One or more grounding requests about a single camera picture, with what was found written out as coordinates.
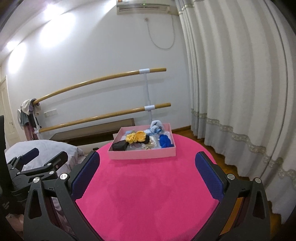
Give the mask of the yellow crochet piece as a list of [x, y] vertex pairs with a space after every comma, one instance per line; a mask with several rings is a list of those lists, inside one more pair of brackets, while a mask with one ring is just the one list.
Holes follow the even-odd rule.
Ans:
[[135, 141], [136, 142], [144, 142], [146, 140], [146, 133], [144, 131], [137, 131], [135, 133]]

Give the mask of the navy crochet scrunchie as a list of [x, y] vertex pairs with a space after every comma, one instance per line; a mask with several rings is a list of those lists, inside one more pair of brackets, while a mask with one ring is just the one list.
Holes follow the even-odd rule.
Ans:
[[144, 144], [148, 144], [150, 142], [150, 136], [146, 135], [145, 140], [143, 141]]

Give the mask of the beige fabric scrunchie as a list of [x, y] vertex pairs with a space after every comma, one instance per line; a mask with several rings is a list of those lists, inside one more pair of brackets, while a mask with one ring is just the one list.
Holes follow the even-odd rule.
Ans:
[[148, 143], [148, 144], [142, 144], [142, 149], [143, 150], [151, 150], [157, 147], [155, 143]]

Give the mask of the blue fuzzy knit item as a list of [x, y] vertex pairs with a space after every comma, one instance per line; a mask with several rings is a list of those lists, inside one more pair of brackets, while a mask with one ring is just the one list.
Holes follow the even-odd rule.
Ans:
[[171, 148], [174, 147], [174, 145], [171, 143], [171, 140], [167, 135], [161, 134], [159, 136], [159, 144], [161, 148]]

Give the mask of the grey pillow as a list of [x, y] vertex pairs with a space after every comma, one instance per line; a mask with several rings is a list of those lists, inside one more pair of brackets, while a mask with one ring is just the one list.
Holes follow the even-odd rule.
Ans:
[[39, 155], [29, 164], [24, 165], [23, 171], [39, 168], [64, 151], [68, 155], [68, 161], [57, 170], [57, 174], [70, 173], [74, 166], [80, 164], [85, 158], [84, 152], [76, 146], [51, 140], [33, 140], [18, 142], [7, 149], [5, 152], [6, 162], [8, 163], [14, 157], [24, 155], [33, 148], [39, 150]]

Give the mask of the white door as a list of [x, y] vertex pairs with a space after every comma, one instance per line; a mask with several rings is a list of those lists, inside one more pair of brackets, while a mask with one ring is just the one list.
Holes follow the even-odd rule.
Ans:
[[1, 115], [4, 116], [4, 131], [5, 131], [6, 143], [9, 147], [11, 147], [20, 141], [20, 137], [16, 130], [12, 112], [11, 112], [6, 80], [7, 80], [7, 76], [5, 76], [1, 80], [1, 95], [0, 95]]

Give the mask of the low tv cabinet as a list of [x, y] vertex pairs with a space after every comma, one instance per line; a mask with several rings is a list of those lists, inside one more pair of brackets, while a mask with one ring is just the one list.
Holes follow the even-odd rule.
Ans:
[[135, 126], [134, 118], [56, 133], [50, 138], [50, 140], [74, 146], [112, 141], [114, 139], [114, 134], [118, 133], [122, 127], [128, 126]]

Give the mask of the pink shallow box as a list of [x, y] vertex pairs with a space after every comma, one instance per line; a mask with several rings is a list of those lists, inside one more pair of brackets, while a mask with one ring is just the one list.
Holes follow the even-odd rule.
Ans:
[[150, 150], [143, 150], [142, 148], [131, 148], [126, 151], [114, 151], [112, 145], [119, 142], [127, 131], [143, 131], [150, 127], [150, 125], [141, 126], [126, 126], [122, 127], [118, 134], [115, 136], [113, 142], [108, 149], [108, 156], [112, 160], [139, 160], [139, 159], [154, 159], [154, 158], [167, 158], [174, 157], [176, 155], [176, 144], [173, 134], [171, 132], [171, 125], [169, 123], [163, 123], [164, 130], [169, 132], [169, 138], [173, 147], [170, 148], [152, 148]]

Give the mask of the upper wooden ballet bar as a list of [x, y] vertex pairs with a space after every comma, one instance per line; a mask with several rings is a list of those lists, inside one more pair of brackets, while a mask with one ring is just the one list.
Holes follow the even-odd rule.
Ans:
[[99, 83], [102, 81], [107, 81], [107, 80], [112, 80], [112, 79], [117, 79], [117, 78], [122, 78], [122, 77], [128, 77], [128, 76], [134, 76], [134, 75], [141, 75], [141, 74], [148, 74], [148, 73], [158, 73], [158, 72], [166, 72], [166, 68], [162, 67], [162, 68], [145, 68], [145, 69], [140, 69], [140, 70], [134, 70], [134, 71], [128, 71], [128, 72], [123, 72], [123, 73], [117, 73], [117, 74], [113, 74], [113, 75], [107, 75], [104, 77], [99, 77], [96, 79], [92, 79], [92, 80], [88, 80], [88, 81], [84, 81], [78, 84], [74, 84], [62, 89], [59, 89], [55, 92], [52, 92], [50, 94], [47, 94], [46, 96], [43, 96], [41, 98], [38, 98], [36, 100], [34, 100], [32, 102], [33, 105], [37, 105], [39, 104], [41, 101], [44, 101], [46, 99], [49, 99], [51, 97], [57, 96], [59, 94], [74, 90], [74, 89], [78, 89], [87, 85], [91, 85], [91, 84], [95, 84], [95, 83]]

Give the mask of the wooden ballet bar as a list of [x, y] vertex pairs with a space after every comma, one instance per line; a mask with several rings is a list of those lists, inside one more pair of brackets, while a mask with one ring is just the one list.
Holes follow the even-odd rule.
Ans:
[[99, 83], [102, 81], [107, 81], [107, 80], [112, 80], [112, 79], [117, 79], [117, 78], [122, 78], [122, 77], [128, 77], [128, 76], [134, 76], [134, 75], [141, 75], [141, 74], [148, 74], [148, 73], [158, 73], [158, 72], [166, 72], [166, 68], [162, 67], [162, 68], [145, 68], [145, 69], [140, 69], [140, 70], [134, 70], [134, 71], [128, 71], [128, 72], [123, 72], [123, 73], [117, 73], [117, 74], [113, 74], [113, 75], [107, 75], [104, 77], [99, 77], [96, 79], [92, 79], [92, 80], [88, 80], [88, 81], [84, 81], [78, 84], [74, 84], [62, 89], [59, 89], [55, 92], [52, 92], [50, 94], [47, 94], [46, 96], [43, 96], [41, 98], [38, 98], [36, 100], [34, 100], [32, 102], [33, 105], [37, 105], [39, 104], [41, 101], [44, 101], [46, 99], [49, 99], [51, 97], [57, 96], [59, 94], [74, 90], [74, 89], [78, 89], [87, 85], [91, 85], [91, 84], [95, 84], [95, 83]]
[[140, 112], [144, 112], [144, 111], [152, 111], [155, 109], [168, 108], [168, 107], [171, 107], [170, 102], [156, 104], [156, 105], [148, 105], [148, 106], [143, 106], [140, 108], [133, 108], [133, 109], [128, 109], [128, 110], [116, 111], [116, 112], [107, 113], [107, 114], [103, 114], [103, 115], [98, 115], [98, 116], [93, 116], [93, 117], [89, 117], [89, 118], [83, 118], [80, 120], [70, 121], [67, 123], [62, 123], [62, 124], [47, 127], [47, 128], [41, 128], [39, 130], [34, 131], [34, 133], [35, 134], [45, 133], [45, 132], [57, 130], [60, 128], [66, 128], [69, 126], [80, 125], [80, 124], [88, 123], [88, 122], [92, 122], [92, 121], [98, 121], [98, 120], [103, 120], [103, 119], [112, 118], [112, 117], [116, 117], [116, 116], [122, 116], [122, 115], [132, 114], [132, 113], [140, 113]]

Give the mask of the black pouch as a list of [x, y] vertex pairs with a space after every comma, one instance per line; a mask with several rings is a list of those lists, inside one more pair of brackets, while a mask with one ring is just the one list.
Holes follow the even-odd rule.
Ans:
[[129, 142], [127, 142], [126, 140], [122, 140], [122, 141], [113, 143], [112, 150], [113, 151], [125, 151], [128, 146], [129, 146]]

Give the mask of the cotton swabs bag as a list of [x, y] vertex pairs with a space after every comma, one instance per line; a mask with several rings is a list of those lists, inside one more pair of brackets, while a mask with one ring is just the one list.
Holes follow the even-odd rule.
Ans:
[[150, 136], [149, 137], [149, 144], [153, 147], [157, 147], [159, 145], [159, 140], [155, 136]]

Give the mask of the light blue white cloth bundle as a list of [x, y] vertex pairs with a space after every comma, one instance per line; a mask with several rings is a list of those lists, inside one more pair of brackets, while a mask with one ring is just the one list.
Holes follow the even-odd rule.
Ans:
[[149, 136], [151, 135], [162, 135], [164, 132], [164, 126], [160, 120], [153, 120], [150, 127], [145, 131]]

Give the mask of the lower wooden ballet bar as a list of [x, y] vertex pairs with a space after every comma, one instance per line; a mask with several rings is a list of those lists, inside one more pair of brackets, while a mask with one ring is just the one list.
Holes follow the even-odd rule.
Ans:
[[132, 114], [132, 113], [140, 113], [140, 112], [144, 112], [144, 111], [152, 111], [155, 109], [168, 108], [168, 107], [171, 107], [170, 102], [156, 104], [156, 105], [148, 105], [148, 106], [143, 106], [140, 108], [133, 108], [133, 109], [128, 109], [128, 110], [116, 111], [116, 112], [107, 113], [107, 114], [103, 114], [103, 115], [98, 115], [98, 116], [93, 116], [93, 117], [89, 117], [89, 118], [83, 118], [80, 120], [70, 121], [67, 123], [62, 123], [62, 124], [47, 127], [47, 128], [41, 128], [39, 130], [34, 131], [34, 133], [35, 134], [45, 133], [45, 132], [57, 130], [60, 128], [66, 128], [69, 126], [80, 125], [80, 124], [88, 123], [88, 122], [92, 122], [92, 121], [98, 121], [98, 120], [103, 120], [103, 119], [112, 118], [112, 117], [116, 117], [116, 116], [122, 116], [122, 115]]

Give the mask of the white curtain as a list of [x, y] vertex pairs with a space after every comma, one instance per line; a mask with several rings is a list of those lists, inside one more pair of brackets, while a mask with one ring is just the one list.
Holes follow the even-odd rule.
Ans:
[[272, 211], [295, 208], [295, 33], [273, 1], [177, 1], [189, 64], [191, 130]]

